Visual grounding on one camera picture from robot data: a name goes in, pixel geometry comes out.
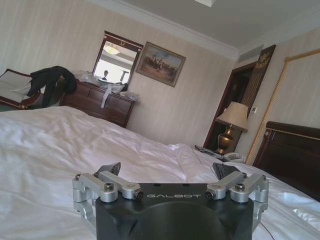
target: brass lamp base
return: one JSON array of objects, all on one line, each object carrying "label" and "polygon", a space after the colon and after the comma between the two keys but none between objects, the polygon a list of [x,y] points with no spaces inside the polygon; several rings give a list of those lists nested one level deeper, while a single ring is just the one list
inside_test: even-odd
[{"label": "brass lamp base", "polygon": [[225,128],[225,132],[219,134],[218,136],[218,149],[216,150],[221,155],[226,154],[227,149],[232,145],[234,142],[234,139],[232,137],[234,129],[232,128],[232,125],[228,125]]}]

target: mirror frame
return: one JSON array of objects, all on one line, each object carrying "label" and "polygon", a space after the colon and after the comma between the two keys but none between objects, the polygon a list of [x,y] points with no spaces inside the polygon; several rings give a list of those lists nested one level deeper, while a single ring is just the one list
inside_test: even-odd
[{"label": "mirror frame", "polygon": [[136,55],[135,55],[135,58],[134,58],[134,61],[133,61],[133,64],[132,64],[132,68],[131,68],[131,71],[130,71],[130,75],[129,75],[129,78],[128,78],[128,82],[127,82],[127,84],[129,84],[130,80],[132,78],[132,74],[135,71],[136,64],[137,64],[138,59],[139,59],[139,54],[141,53],[141,50],[142,50],[142,48],[144,46],[142,44],[137,43],[137,42],[134,42],[134,41],[131,41],[131,40],[126,39],[124,37],[121,37],[121,36],[118,36],[116,34],[113,34],[111,32],[104,31],[102,44],[101,44],[98,56],[97,56],[97,58],[95,60],[95,64],[94,64],[94,67],[93,67],[93,70],[92,70],[92,74],[93,75],[95,74],[95,70],[96,70],[97,64],[98,64],[98,62],[100,60],[100,57],[101,57],[101,54],[102,54],[102,50],[104,49],[106,41],[108,41],[110,43],[113,43],[113,44],[116,44],[116,45],[119,45],[119,46],[121,46],[123,48],[129,49],[131,51],[136,52]]}]

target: painting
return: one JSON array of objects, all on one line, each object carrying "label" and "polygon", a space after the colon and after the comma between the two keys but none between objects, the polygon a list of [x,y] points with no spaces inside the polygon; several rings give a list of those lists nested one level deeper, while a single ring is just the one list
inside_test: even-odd
[{"label": "painting", "polygon": [[146,42],[136,72],[175,87],[186,58]]}]

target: table lamp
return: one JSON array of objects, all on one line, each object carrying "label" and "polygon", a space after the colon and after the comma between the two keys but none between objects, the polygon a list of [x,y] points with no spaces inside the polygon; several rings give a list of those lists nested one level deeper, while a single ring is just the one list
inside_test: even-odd
[{"label": "table lamp", "polygon": [[248,106],[232,101],[228,108],[217,117],[217,122],[227,125],[225,132],[218,136],[218,149],[216,150],[218,153],[224,155],[234,142],[232,137],[234,127],[244,132],[248,131],[247,113]]}]

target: white duvet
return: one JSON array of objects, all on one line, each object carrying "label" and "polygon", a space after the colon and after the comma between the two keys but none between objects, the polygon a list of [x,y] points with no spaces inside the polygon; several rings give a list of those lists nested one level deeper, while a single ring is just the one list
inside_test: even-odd
[{"label": "white duvet", "polygon": [[[73,209],[72,178],[115,162],[121,162],[119,176],[128,181],[209,183],[217,181],[211,166],[219,161],[66,106],[1,112],[0,239],[94,240]],[[249,175],[262,173],[233,165]],[[320,239],[320,203],[264,174],[270,180],[269,205],[253,239]]]}]

